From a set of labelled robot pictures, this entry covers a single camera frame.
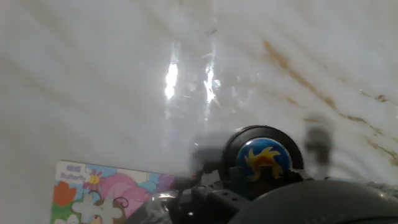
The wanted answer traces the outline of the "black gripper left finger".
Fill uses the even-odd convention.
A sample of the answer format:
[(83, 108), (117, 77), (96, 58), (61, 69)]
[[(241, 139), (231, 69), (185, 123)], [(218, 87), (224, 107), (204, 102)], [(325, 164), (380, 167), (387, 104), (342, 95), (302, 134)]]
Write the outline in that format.
[(172, 188), (155, 193), (125, 224), (228, 223), (250, 201), (225, 189), (217, 171), (176, 178)]

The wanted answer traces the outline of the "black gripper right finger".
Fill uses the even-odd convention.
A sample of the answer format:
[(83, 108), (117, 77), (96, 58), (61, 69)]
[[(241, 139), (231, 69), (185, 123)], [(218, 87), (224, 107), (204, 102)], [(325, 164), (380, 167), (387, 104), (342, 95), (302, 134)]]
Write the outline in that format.
[(291, 169), (289, 170), (289, 179), (291, 182), (303, 182), (311, 180), (312, 177), (303, 169)]

